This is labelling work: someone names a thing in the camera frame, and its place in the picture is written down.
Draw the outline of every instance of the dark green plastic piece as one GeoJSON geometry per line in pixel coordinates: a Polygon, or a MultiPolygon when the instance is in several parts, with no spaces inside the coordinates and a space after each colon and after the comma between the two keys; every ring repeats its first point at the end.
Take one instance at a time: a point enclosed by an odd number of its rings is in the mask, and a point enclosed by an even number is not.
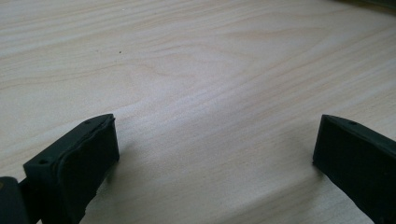
{"type": "Polygon", "coordinates": [[[28,218],[0,217],[0,223],[78,224],[119,158],[113,115],[85,120],[26,162],[26,179],[17,187],[15,179],[7,182],[13,191],[6,198],[0,191],[0,208],[28,218]]]}
{"type": "Polygon", "coordinates": [[[0,223],[30,223],[17,179],[0,177],[0,200],[0,223]]]}
{"type": "Polygon", "coordinates": [[[374,3],[383,7],[396,8],[396,1],[394,0],[363,0],[363,1],[374,3]]]}
{"type": "Polygon", "coordinates": [[[314,164],[376,224],[396,223],[396,142],[323,115],[314,164]]]}

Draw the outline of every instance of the wooden table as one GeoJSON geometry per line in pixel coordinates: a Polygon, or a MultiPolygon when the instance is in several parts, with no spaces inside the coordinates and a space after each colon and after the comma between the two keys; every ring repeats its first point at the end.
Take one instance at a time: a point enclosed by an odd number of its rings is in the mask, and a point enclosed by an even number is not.
{"type": "Polygon", "coordinates": [[[0,175],[113,113],[81,223],[372,223],[312,166],[320,116],[396,139],[396,20],[328,0],[2,1],[0,175]]]}

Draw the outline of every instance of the black plastic object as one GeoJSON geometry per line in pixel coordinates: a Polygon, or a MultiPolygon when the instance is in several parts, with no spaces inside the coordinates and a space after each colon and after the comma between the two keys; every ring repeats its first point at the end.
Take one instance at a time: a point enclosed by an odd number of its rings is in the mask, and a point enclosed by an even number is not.
{"type": "Polygon", "coordinates": [[[26,162],[19,185],[0,178],[0,223],[79,223],[119,158],[113,115],[85,120],[26,162]]]}
{"type": "Polygon", "coordinates": [[[323,115],[314,164],[374,223],[396,223],[396,142],[355,121],[323,115]]]}
{"type": "Polygon", "coordinates": [[[395,0],[363,0],[363,1],[374,3],[383,7],[396,8],[395,0]]]}

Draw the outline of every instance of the wood grain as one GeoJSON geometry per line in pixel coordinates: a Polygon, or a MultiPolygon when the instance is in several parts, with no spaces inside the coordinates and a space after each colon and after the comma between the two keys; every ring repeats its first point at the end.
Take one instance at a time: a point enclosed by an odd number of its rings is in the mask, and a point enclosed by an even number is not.
{"type": "Polygon", "coordinates": [[[0,175],[114,113],[81,223],[372,223],[312,165],[321,114],[396,139],[396,20],[330,0],[1,1],[0,175]]]}

